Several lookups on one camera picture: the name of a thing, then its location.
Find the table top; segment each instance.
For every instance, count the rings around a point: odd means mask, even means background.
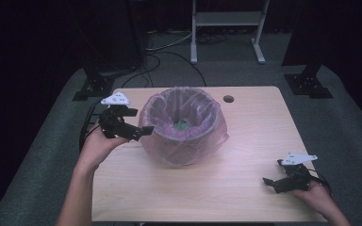
[[[142,110],[167,88],[116,89]],[[276,194],[262,178],[286,177],[276,160],[307,153],[276,87],[201,88],[221,104],[230,138],[209,158],[185,167],[158,162],[132,140],[95,172],[93,221],[325,221],[295,197]],[[234,97],[226,103],[223,97]],[[138,125],[137,117],[124,118]],[[311,162],[305,163],[314,169]]]

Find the pink plastic bag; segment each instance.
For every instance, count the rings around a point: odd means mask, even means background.
[[[139,127],[155,127],[140,142],[165,163],[183,166],[216,152],[229,138],[220,104],[202,89],[173,88],[152,96],[140,112]]]

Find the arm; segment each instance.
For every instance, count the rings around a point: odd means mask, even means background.
[[[333,226],[351,226],[337,204],[321,184],[311,181],[308,191],[293,190],[291,194],[304,201],[310,208],[323,215]]]
[[[128,140],[122,137],[107,139],[100,129],[90,133],[73,170],[57,225],[91,225],[93,175],[111,151],[125,142]]]

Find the human hand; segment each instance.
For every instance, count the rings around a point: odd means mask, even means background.
[[[123,137],[106,138],[98,126],[98,122],[92,126],[93,131],[84,142],[76,165],[77,169],[95,171],[111,151],[129,141]]]
[[[330,197],[327,188],[316,181],[310,181],[307,191],[292,190],[290,194],[304,201],[308,207],[323,215],[331,225],[350,225],[334,200]]]

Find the small hole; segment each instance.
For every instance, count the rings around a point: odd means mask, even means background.
[[[226,95],[224,96],[224,101],[227,102],[227,103],[233,103],[234,102],[234,97],[233,96],[230,96],[230,95]]]

